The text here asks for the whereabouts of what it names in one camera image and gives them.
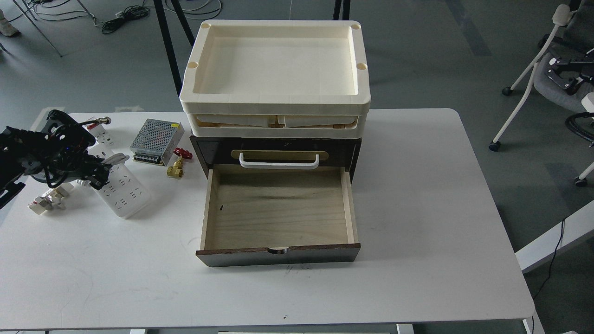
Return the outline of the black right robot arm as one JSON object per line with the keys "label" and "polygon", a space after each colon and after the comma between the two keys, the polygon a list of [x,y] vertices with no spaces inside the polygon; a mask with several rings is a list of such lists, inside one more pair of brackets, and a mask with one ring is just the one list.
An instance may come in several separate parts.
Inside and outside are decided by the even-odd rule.
{"label": "black right robot arm", "polygon": [[[590,49],[583,55],[574,59],[562,59],[552,57],[549,61],[547,76],[556,85],[558,85],[567,95],[572,96],[577,93],[579,87],[583,83],[593,84],[593,49]],[[569,77],[567,79],[562,78],[560,75],[563,72],[575,72],[578,77]],[[594,135],[585,129],[581,128],[576,122],[577,118],[592,117],[592,112],[581,112],[574,116],[569,116],[565,120],[566,127],[575,135],[590,142],[590,146],[593,146]]]}

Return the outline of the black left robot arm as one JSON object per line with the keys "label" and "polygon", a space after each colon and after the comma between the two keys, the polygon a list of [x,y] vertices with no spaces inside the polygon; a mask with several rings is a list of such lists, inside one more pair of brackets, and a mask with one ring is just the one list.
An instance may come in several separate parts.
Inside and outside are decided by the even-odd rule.
{"label": "black left robot arm", "polygon": [[88,180],[96,190],[107,184],[112,165],[87,151],[96,142],[85,129],[91,123],[109,124],[111,119],[78,123],[65,112],[53,109],[40,132],[6,127],[0,135],[0,206],[3,208],[23,190],[25,184],[18,182],[23,175],[49,188],[72,180]]}

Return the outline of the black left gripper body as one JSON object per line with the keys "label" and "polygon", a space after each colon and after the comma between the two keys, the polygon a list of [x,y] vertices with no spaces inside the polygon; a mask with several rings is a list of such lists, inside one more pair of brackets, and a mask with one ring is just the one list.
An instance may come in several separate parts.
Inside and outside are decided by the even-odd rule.
{"label": "black left gripper body", "polygon": [[42,131],[24,133],[24,175],[39,182],[83,180],[84,159],[93,157],[88,148],[96,142],[85,128],[92,122],[77,122],[57,109],[49,111]]}

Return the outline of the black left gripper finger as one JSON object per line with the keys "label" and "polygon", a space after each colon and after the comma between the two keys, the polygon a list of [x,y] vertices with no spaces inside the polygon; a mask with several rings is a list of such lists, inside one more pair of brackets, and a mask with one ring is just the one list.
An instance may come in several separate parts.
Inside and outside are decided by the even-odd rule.
{"label": "black left gripper finger", "polygon": [[100,190],[108,183],[111,169],[112,165],[103,163],[102,159],[87,157],[83,162],[83,180],[87,180],[95,190]]}

